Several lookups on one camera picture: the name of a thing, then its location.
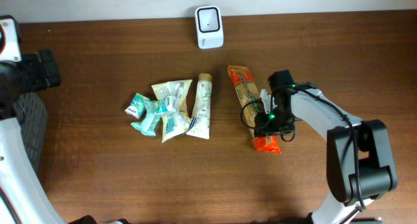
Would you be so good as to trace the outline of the small teal tissue pack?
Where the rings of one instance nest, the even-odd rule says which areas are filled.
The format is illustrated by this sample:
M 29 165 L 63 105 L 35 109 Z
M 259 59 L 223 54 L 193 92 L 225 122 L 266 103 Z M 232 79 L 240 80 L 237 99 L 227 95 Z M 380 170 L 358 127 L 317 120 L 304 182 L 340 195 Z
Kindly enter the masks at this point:
M 136 119 L 140 119 L 145 112 L 145 101 L 149 100 L 147 97 L 136 93 L 130 105 L 124 112 Z

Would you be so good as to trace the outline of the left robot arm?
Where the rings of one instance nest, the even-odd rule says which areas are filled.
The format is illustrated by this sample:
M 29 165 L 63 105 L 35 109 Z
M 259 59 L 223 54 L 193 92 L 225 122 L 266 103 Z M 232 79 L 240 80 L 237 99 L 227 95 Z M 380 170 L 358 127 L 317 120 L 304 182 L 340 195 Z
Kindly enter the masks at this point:
M 1 222 L 64 223 L 36 170 L 48 114 L 38 91 L 57 87 L 52 50 L 22 55 L 20 27 L 1 16 Z

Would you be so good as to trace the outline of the white cosmetic tube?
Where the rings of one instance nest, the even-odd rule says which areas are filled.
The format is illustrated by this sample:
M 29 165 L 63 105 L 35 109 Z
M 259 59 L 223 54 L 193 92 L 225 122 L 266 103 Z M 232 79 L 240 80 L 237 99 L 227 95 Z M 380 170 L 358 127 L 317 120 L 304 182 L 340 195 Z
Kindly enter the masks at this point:
M 206 73 L 199 74 L 192 111 L 192 122 L 186 135 L 209 139 L 211 95 L 212 76 Z

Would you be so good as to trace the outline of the small white teal packet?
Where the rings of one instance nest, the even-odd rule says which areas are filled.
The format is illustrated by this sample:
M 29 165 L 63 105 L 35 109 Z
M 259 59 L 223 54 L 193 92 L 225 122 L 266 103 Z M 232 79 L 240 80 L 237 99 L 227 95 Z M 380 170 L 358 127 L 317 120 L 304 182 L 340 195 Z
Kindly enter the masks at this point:
M 163 99 L 157 101 L 157 108 L 154 114 L 160 117 L 170 115 L 178 110 L 178 106 L 177 97 L 168 94 Z

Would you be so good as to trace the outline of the orange spaghetti pasta pack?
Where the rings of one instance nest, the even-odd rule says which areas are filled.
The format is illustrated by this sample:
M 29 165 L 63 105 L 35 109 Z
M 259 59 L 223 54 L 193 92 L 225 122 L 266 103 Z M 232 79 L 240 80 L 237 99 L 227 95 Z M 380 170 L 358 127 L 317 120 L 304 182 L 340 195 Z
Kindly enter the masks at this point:
M 281 154 L 276 136 L 255 136 L 255 116 L 264 113 L 263 103 L 260 100 L 260 92 L 255 84 L 255 80 L 246 66 L 229 65 L 227 72 L 234 85 L 238 100 L 242 107 L 241 121 L 248 125 L 248 131 L 254 148 L 258 151 L 273 152 Z

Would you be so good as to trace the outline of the cream snack bag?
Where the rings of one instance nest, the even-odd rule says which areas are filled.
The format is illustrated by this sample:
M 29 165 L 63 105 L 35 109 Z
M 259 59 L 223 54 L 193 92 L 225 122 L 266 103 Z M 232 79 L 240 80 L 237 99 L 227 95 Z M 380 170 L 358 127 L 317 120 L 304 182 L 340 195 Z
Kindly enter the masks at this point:
M 177 97 L 179 105 L 176 112 L 161 117 L 163 122 L 162 143 L 185 134 L 190 127 L 192 120 L 188 116 L 186 96 L 191 84 L 191 79 L 183 79 L 178 81 L 167 81 L 151 86 L 157 100 L 161 100 L 168 94 L 172 94 Z

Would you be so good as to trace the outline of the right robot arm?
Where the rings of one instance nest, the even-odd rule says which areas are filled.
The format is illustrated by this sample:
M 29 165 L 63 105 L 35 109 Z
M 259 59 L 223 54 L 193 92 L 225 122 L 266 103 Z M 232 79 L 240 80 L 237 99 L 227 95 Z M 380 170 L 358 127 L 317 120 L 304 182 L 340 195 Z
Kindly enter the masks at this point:
M 326 141 L 329 192 L 307 216 L 309 223 L 350 223 L 367 205 L 396 189 L 394 157 L 386 125 L 362 120 L 326 98 L 314 84 L 295 83 L 288 70 L 268 78 L 265 110 L 255 117 L 256 136 L 295 136 L 302 120 Z

